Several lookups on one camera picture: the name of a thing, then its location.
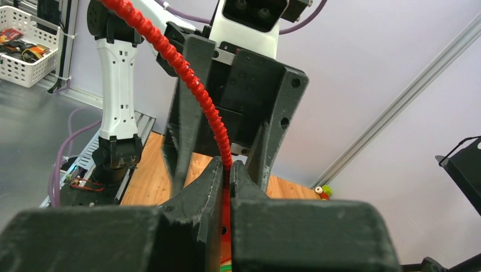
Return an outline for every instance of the plastic basket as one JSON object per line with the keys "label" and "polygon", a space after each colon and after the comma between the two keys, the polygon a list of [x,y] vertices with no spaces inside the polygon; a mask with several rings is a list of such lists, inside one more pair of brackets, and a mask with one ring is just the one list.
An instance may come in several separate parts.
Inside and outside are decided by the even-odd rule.
{"label": "plastic basket", "polygon": [[28,88],[56,68],[58,44],[62,35],[60,27],[57,27],[56,35],[38,29],[37,22],[34,19],[34,16],[17,8],[0,7],[0,31],[14,28],[23,34],[23,41],[50,48],[49,53],[35,63],[24,62],[5,54],[0,56],[0,79]]}

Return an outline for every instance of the red cable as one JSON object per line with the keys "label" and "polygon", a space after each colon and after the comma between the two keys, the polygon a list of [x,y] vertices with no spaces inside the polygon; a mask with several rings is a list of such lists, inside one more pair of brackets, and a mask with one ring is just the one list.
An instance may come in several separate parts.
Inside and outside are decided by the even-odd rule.
{"label": "red cable", "polygon": [[202,111],[209,121],[210,127],[214,131],[214,139],[219,146],[222,164],[226,174],[225,178],[228,180],[232,166],[232,155],[227,130],[221,121],[219,111],[216,110],[214,104],[212,104],[212,99],[210,99],[200,79],[195,75],[194,71],[190,69],[189,63],[185,61],[182,54],[178,53],[175,47],[170,44],[168,38],[162,35],[160,29],[153,26],[152,22],[145,18],[140,10],[132,6],[130,0],[100,1],[105,7],[114,11],[117,16],[124,19],[129,26],[135,28],[140,35],[144,36],[145,39],[154,46],[155,50],[161,54],[162,58],[174,68],[179,78],[186,83],[187,87],[199,102]]}

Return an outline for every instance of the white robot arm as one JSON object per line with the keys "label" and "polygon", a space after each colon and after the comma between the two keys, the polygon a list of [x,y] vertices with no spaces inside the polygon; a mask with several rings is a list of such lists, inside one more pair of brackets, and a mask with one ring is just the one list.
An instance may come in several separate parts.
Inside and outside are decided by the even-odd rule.
{"label": "white robot arm", "polygon": [[[132,0],[133,6],[139,9],[152,24],[158,27],[163,33],[168,22],[173,22],[183,28],[195,30],[190,23],[183,21],[175,15],[170,14],[162,6],[157,4],[155,0]],[[103,10],[102,4],[97,1],[91,1],[89,14],[100,13]],[[118,28],[119,35],[122,36],[125,31],[125,25],[114,25],[119,22],[111,22],[106,20],[104,25],[108,27]],[[140,37],[135,37],[135,33],[130,33],[129,38],[124,37],[116,39],[115,30],[108,37],[108,30],[102,35],[95,35],[97,39],[97,50],[100,55],[100,63],[102,66],[103,79],[103,117],[102,126],[100,127],[100,137],[109,140],[116,137],[117,140],[130,139],[137,134],[137,124],[134,119],[133,107],[133,77],[134,62],[137,55],[137,45],[142,41]]]}
{"label": "white robot arm", "polygon": [[[195,27],[164,10],[154,0],[132,0],[152,23],[165,31],[168,22]],[[103,115],[99,148],[92,157],[96,182],[121,182],[127,169],[140,162],[142,143],[134,117],[134,68],[137,46],[143,38],[97,0],[91,0],[87,24],[95,37],[102,66]]]}

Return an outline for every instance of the white wall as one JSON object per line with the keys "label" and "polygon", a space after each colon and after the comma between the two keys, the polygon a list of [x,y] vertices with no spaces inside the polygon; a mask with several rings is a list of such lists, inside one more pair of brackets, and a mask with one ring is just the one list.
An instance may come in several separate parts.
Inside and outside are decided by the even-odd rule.
{"label": "white wall", "polygon": [[[86,25],[88,2],[79,4],[72,85],[101,95],[100,63]],[[216,2],[169,1],[206,17]],[[313,184],[480,11],[479,0],[330,0],[310,25],[282,36],[279,61],[305,70],[311,85],[273,173]],[[174,80],[146,44],[140,49],[136,109],[156,117],[155,129],[163,131]]]}
{"label": "white wall", "polygon": [[481,217],[434,159],[481,134],[480,60],[478,39],[331,183],[379,209],[404,264],[481,252]]}

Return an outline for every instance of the wooden table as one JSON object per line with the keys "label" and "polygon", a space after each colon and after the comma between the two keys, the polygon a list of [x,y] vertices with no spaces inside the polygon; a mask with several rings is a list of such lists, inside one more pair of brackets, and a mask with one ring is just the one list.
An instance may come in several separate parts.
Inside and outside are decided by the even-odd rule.
{"label": "wooden table", "polygon": [[[170,197],[170,180],[161,153],[162,135],[151,133],[138,165],[125,192],[122,205],[160,205]],[[186,185],[195,180],[212,158],[194,153]],[[271,198],[320,199],[312,189],[271,176],[267,194]]]}

